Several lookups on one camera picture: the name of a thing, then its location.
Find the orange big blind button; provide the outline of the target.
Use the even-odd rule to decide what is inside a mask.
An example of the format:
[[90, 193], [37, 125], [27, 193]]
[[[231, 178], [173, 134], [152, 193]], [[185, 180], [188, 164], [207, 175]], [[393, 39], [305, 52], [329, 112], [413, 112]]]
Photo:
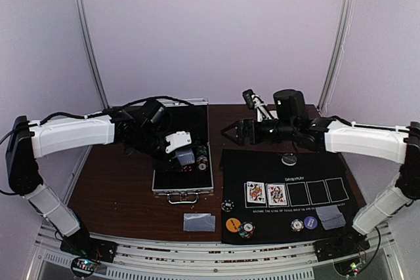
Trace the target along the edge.
[[241, 222], [237, 218], [229, 218], [225, 223], [226, 229], [231, 233], [237, 233]]

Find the purple small blind button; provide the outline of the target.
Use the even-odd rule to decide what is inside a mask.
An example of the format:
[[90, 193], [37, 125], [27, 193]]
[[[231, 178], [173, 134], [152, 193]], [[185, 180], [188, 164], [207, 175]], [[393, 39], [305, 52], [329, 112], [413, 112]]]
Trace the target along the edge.
[[317, 220], [317, 218], [315, 218], [313, 216], [307, 216], [304, 219], [304, 226], [308, 230], [314, 230], [314, 229], [316, 229], [317, 226], [318, 226], [318, 220]]

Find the dealt card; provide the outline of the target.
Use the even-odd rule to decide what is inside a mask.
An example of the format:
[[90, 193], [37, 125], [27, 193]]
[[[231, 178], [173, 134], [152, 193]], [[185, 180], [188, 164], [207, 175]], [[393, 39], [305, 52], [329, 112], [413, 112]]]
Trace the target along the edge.
[[332, 220], [343, 215], [337, 205], [316, 207], [316, 214], [318, 215], [321, 221]]
[[206, 214], [199, 220], [199, 230], [205, 232], [214, 232], [216, 230], [216, 217]]
[[183, 230], [188, 232], [199, 231], [200, 218], [210, 213], [185, 213], [183, 217]]
[[346, 220], [344, 216], [336, 216], [334, 218], [330, 218], [329, 220], [322, 220], [322, 226], [325, 230], [334, 230], [344, 227], [345, 225]]

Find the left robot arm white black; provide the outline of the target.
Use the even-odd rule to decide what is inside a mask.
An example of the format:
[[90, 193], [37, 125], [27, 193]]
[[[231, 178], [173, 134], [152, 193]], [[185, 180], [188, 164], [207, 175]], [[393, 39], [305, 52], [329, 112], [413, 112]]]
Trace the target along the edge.
[[43, 178], [38, 160], [96, 145], [121, 144], [166, 162], [177, 150], [191, 146], [193, 137], [185, 127], [170, 129], [172, 117], [163, 100], [162, 96], [149, 97], [87, 115], [58, 111], [41, 120], [17, 117], [2, 138], [8, 143], [9, 190], [1, 194], [24, 198], [71, 249], [80, 256], [90, 255], [95, 246], [88, 229]]

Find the clear acrylic dealer button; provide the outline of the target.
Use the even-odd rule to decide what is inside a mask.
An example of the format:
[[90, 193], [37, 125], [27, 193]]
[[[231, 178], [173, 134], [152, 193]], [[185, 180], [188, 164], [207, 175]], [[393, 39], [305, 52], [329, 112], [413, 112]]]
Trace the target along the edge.
[[297, 156], [292, 153], [282, 155], [282, 163], [287, 166], [294, 166], [297, 163]]

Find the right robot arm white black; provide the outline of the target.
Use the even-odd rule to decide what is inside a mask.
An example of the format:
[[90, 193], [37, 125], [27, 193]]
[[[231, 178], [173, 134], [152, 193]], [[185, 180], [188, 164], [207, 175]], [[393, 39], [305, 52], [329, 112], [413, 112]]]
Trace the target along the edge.
[[220, 132], [238, 146], [246, 142], [294, 142], [311, 152], [348, 153], [399, 164], [392, 182], [356, 213], [350, 229], [337, 239], [341, 254], [351, 254], [361, 245], [363, 235], [419, 200], [419, 122], [386, 127], [359, 124], [336, 115], [311, 118], [303, 93], [295, 89], [273, 94], [274, 111], [251, 89], [243, 91], [242, 96], [256, 116], [234, 121]]

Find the blue playing card deck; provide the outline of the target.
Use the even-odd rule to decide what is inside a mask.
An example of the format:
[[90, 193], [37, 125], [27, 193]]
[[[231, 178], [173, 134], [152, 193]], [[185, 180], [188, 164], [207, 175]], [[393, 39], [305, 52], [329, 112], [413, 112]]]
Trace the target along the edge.
[[191, 165], [195, 163], [194, 152], [190, 148], [179, 148], [175, 151], [175, 157], [178, 159], [181, 166]]

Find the black 100 poker chip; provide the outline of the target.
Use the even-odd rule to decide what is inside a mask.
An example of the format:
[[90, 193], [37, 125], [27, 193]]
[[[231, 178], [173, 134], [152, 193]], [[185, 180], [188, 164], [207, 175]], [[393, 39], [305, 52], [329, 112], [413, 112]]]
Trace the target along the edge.
[[221, 203], [221, 209], [224, 212], [230, 212], [234, 209], [234, 202], [230, 199], [225, 199], [222, 203]]

